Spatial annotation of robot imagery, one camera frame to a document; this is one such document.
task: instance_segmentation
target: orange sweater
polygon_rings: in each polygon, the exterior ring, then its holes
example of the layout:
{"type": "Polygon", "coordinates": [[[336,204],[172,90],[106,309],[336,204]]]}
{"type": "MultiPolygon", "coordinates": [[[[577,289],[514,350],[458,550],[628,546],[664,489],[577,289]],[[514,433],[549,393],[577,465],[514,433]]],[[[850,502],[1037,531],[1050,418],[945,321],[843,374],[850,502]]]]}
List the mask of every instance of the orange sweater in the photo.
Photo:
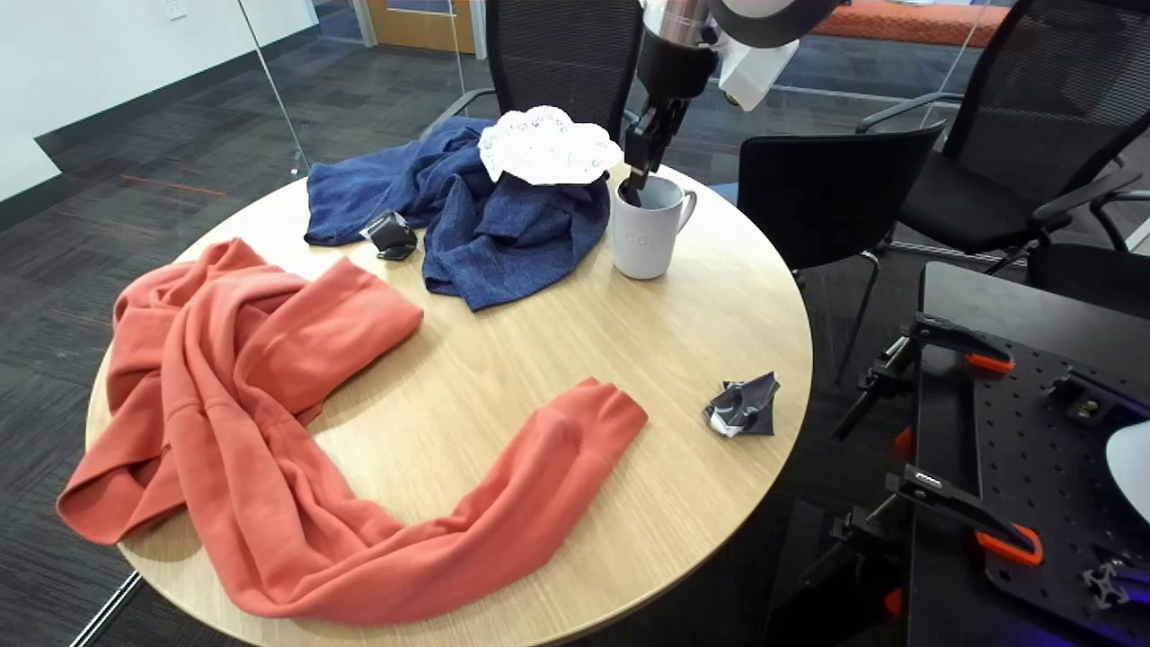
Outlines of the orange sweater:
{"type": "Polygon", "coordinates": [[[304,419],[416,326],[422,309],[352,264],[307,285],[240,241],[140,277],[114,302],[111,425],[60,519],[118,542],[187,511],[253,615],[416,623],[528,576],[646,418],[582,380],[525,419],[458,511],[402,526],[349,491],[304,419]]]}

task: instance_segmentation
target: black office chair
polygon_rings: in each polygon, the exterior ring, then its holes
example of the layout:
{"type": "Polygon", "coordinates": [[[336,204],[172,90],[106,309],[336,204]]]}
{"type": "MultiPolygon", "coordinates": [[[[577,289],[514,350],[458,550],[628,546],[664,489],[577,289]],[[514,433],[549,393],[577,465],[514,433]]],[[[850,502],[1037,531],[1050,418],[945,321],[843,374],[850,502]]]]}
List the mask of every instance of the black office chair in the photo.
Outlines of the black office chair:
{"type": "Polygon", "coordinates": [[[850,135],[750,135],[742,145],[739,204],[801,274],[850,254],[869,264],[838,374],[850,366],[861,322],[882,274],[879,248],[921,176],[943,125],[850,135]]]}
{"type": "MultiPolygon", "coordinates": [[[[1140,173],[1103,173],[1150,125],[1150,2],[1018,0],[973,64],[959,116],[909,192],[898,224],[969,254],[1015,264],[1086,210],[1118,237],[1103,204],[1140,173]]],[[[917,97],[861,121],[869,128],[917,97]]]]}
{"type": "Polygon", "coordinates": [[[643,36],[637,0],[491,0],[486,36],[492,85],[465,94],[427,128],[498,94],[501,112],[559,103],[621,135],[643,36]]]}
{"type": "Polygon", "coordinates": [[[1128,248],[1037,248],[1028,259],[1028,285],[1150,321],[1150,259],[1134,254],[1128,248]]]}

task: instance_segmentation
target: crumpled fabric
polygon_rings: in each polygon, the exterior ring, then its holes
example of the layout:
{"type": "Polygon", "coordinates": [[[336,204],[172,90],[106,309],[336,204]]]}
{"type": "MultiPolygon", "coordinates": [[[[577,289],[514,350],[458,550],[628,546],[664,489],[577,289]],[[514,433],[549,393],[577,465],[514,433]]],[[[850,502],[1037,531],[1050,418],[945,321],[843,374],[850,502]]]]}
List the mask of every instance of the crumpled fabric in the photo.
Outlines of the crumpled fabric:
{"type": "Polygon", "coordinates": [[[492,309],[565,282],[603,241],[609,179],[531,187],[491,179],[480,159],[486,119],[449,119],[426,139],[318,167],[310,176],[313,243],[349,243],[386,213],[426,225],[426,285],[467,309],[492,309]]]}
{"type": "Polygon", "coordinates": [[[352,264],[304,282],[240,241],[134,282],[114,302],[111,425],[74,471],[60,520],[108,546],[190,513],[231,599],[275,617],[422,623],[536,573],[646,413],[580,380],[455,511],[402,526],[347,485],[307,419],[422,321],[352,264]]]}

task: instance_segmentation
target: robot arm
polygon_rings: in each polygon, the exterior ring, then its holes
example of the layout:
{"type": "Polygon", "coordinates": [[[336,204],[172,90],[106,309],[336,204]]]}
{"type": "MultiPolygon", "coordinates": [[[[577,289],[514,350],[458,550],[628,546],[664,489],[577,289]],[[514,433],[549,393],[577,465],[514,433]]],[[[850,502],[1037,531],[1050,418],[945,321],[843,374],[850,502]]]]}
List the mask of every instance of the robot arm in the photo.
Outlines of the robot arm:
{"type": "Polygon", "coordinates": [[[783,47],[812,32],[843,0],[646,0],[637,77],[646,103],[621,150],[628,187],[643,187],[681,134],[688,103],[721,68],[721,29],[748,47],[783,47]]]}

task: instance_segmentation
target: wooden table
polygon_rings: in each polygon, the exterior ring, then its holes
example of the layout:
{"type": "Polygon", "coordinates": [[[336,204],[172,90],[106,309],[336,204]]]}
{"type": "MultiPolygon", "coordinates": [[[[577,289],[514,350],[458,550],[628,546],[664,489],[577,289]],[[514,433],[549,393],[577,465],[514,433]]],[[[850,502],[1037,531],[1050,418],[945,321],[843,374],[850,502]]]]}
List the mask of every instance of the wooden table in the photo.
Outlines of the wooden table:
{"type": "MultiPolygon", "coordinates": [[[[304,277],[349,254],[426,309],[426,326],[347,385],[310,428],[359,496],[407,520],[455,511],[522,419],[580,376],[625,388],[650,419],[549,564],[431,623],[349,629],[235,609],[187,519],[123,542],[128,562],[187,615],[279,647],[546,642],[610,623],[692,576],[783,471],[809,407],[812,336],[773,243],[710,187],[673,169],[664,176],[703,193],[664,282],[614,274],[601,243],[577,277],[491,314],[427,294],[422,259],[380,264],[372,243],[310,248],[307,185],[267,193],[181,254],[245,237],[304,277]],[[703,407],[721,385],[767,372],[779,376],[776,435],[710,433],[703,407]]],[[[87,439],[106,425],[101,372],[87,439]]]]}

